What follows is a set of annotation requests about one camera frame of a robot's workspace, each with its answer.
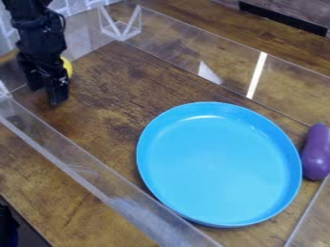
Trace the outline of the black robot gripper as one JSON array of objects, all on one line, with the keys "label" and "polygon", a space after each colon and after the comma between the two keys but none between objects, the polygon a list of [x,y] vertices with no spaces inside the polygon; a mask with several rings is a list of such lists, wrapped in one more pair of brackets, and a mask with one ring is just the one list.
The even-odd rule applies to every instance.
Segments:
[{"label": "black robot gripper", "polygon": [[51,105],[59,105],[70,96],[70,80],[61,60],[67,48],[66,22],[61,18],[34,18],[15,21],[19,31],[19,65],[33,91],[45,87]]}]

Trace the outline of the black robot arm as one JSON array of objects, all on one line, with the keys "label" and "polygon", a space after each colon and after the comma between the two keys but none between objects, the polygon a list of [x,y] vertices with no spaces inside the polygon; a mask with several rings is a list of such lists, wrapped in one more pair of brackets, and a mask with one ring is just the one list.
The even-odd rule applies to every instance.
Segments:
[{"label": "black robot arm", "polygon": [[49,6],[53,0],[2,0],[19,31],[18,62],[33,91],[45,88],[51,105],[70,96],[70,78],[61,58],[67,49],[66,19]]}]

